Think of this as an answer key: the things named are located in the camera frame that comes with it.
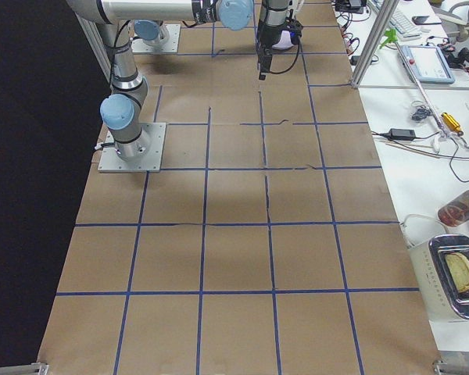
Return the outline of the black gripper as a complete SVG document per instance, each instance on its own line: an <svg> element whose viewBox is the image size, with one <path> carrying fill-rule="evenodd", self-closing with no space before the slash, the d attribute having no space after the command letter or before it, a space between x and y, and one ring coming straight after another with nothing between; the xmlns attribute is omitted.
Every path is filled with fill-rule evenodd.
<svg viewBox="0 0 469 375"><path fill-rule="evenodd" d="M259 23L256 33L256 52L260 68L259 80L266 80L273 58L272 47L276 43L276 28Z"/></svg>

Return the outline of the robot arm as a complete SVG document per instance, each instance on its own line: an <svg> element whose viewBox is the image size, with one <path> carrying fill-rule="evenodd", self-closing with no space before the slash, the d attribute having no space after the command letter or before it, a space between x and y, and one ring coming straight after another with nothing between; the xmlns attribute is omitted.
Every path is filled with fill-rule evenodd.
<svg viewBox="0 0 469 375"><path fill-rule="evenodd" d="M162 45L170 37L163 21L135 20L134 33L147 45Z"/></svg>
<svg viewBox="0 0 469 375"><path fill-rule="evenodd" d="M152 55L164 63L177 51L181 30L220 22L232 31L252 19L252 1L70 1L82 26L94 28L87 36L97 53L108 60L111 94L100 105L103 123L112 140L102 155L106 172L157 172L163 161L165 123L142 123L140 115L149 82L135 62Z"/></svg>

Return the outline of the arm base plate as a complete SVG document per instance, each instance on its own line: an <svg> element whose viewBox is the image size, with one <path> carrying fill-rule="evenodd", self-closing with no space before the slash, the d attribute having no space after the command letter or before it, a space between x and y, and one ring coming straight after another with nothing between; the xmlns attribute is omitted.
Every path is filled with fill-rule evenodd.
<svg viewBox="0 0 469 375"><path fill-rule="evenodd" d="M128 144L115 142L110 131L106 131L98 171L101 173L158 173L163 160L166 138L166 123L139 123L140 137Z"/></svg>
<svg viewBox="0 0 469 375"><path fill-rule="evenodd" d="M135 21L132 51L135 55L176 54L180 32L181 26L179 24L158 24L146 20Z"/></svg>

